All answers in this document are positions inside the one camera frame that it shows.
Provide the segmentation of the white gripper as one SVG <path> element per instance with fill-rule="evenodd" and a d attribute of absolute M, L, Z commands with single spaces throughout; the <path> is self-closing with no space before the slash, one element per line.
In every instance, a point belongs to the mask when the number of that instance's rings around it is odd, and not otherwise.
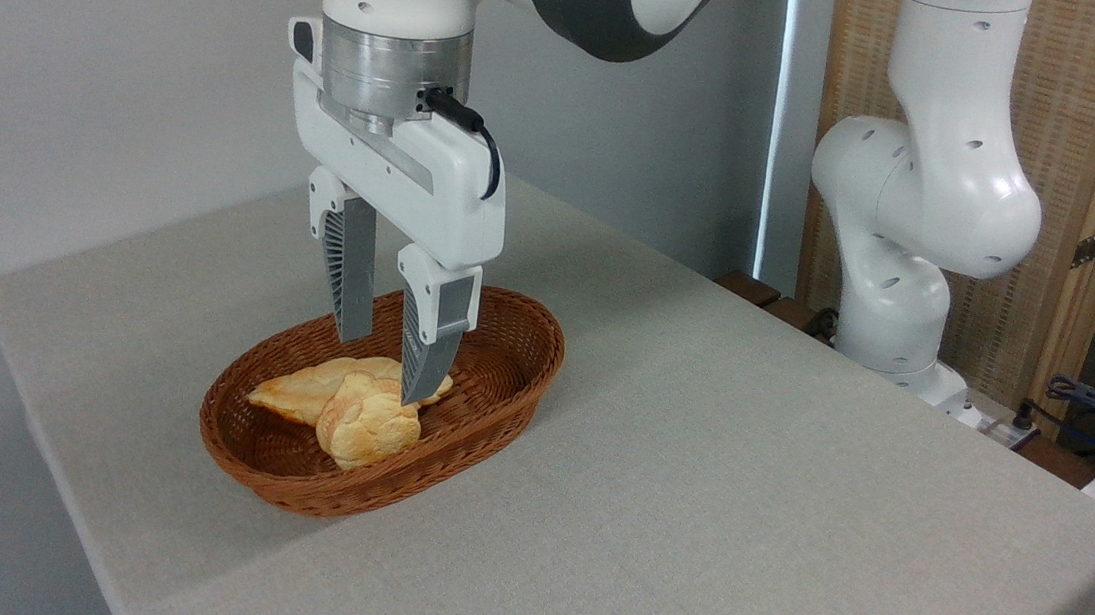
<path fill-rule="evenodd" d="M 308 181 L 310 231 L 324 253 L 339 340 L 373 328 L 382 214 L 416 244 L 397 252 L 402 403 L 429 399 L 479 325 L 479 265 L 504 243 L 502 162 L 429 100 L 466 98 L 473 36 L 394 37 L 322 18 L 292 18 L 287 36 L 295 121 L 319 165 Z"/>

